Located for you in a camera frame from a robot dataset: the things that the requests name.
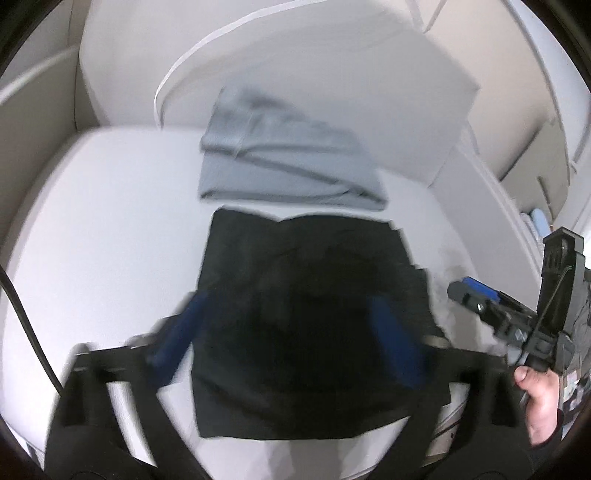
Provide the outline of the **black sleeved right forearm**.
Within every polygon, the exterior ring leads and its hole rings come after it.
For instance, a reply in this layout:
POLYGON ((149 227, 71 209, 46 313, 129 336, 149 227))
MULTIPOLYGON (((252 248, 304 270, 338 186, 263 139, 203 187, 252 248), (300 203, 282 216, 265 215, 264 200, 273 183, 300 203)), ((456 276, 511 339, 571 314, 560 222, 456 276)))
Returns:
POLYGON ((588 415, 580 413, 565 439, 530 479, 586 479, 588 415))

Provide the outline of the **person's right hand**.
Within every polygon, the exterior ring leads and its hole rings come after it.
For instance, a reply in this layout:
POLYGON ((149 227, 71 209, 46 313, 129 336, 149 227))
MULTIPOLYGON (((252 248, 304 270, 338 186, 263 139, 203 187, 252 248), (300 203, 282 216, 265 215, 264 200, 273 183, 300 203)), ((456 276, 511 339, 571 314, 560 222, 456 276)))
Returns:
POLYGON ((525 424, 533 447, 545 444, 562 424, 560 378, 551 369, 539 372, 519 366, 514 371, 516 385, 529 396, 525 424))

